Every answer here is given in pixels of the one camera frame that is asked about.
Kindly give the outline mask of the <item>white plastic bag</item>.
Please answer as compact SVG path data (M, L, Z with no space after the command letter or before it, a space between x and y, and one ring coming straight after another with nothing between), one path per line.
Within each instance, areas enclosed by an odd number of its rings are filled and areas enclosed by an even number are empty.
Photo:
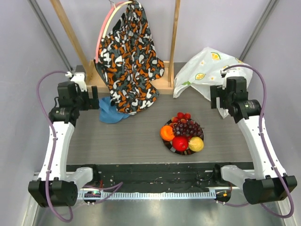
M253 76L253 72L243 67L244 63L234 56L222 53L210 47L204 48L193 58L191 58L177 73L174 79L173 97L178 98L188 87L194 88L205 99L210 100L210 86L222 85L223 78L220 70L240 69L245 73L247 85Z

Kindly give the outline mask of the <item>red lychee fruit bunch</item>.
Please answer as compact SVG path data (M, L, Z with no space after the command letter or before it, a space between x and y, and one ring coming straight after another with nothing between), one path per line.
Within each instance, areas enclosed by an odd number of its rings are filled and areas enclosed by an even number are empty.
M171 118L172 123L178 123L178 122L186 122L191 119L190 113L182 113L178 112L175 117Z

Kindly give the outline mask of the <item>purple fake grapes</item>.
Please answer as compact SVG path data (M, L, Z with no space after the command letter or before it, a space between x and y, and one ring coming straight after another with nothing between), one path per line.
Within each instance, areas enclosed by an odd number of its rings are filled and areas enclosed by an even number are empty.
M181 119L178 122L173 122L170 124L173 128L174 135L186 136L186 137L200 137L204 138L203 128L194 120Z

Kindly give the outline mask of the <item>yellow fake pear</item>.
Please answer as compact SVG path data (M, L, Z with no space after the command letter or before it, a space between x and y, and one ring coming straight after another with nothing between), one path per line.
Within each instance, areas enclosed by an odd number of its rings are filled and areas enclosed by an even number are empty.
M194 152L200 152L204 149L204 141L200 137L192 137L189 140L189 149Z

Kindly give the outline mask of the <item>red fake apple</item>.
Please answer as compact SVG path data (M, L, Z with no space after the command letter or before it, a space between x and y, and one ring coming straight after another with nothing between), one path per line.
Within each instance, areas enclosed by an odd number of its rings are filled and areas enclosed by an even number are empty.
M175 150L184 152L188 148L189 142L185 136L176 136L172 140L172 146Z

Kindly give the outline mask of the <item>fake orange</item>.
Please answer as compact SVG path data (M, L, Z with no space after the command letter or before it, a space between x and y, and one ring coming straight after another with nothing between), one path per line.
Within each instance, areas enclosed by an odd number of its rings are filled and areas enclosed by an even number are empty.
M160 136L165 141L172 141L174 139L173 128L169 125L165 125L160 129Z

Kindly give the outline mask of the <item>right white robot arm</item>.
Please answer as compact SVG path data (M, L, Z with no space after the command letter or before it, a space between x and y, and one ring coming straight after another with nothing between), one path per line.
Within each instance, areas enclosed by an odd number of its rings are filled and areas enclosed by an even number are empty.
M212 179L218 186L227 182L242 189L249 204L276 202L288 195L297 186L295 176L288 176L279 162L267 130L265 120L260 117L262 108L257 100L250 100L244 77L228 77L224 85L210 87L211 107L227 109L241 130L249 148L254 167L250 174L230 164L213 168Z

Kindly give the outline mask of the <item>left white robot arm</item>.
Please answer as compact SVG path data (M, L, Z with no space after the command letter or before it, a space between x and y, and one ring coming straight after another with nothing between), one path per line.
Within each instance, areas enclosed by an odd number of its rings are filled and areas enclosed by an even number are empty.
M92 97L73 81L59 83L57 91L55 106L47 115L50 133L43 167L38 179L28 185L31 196L44 208L72 207L81 188L97 187L101 180L94 164L83 165L71 175L66 173L69 145L80 111L99 109L97 87L92 87Z

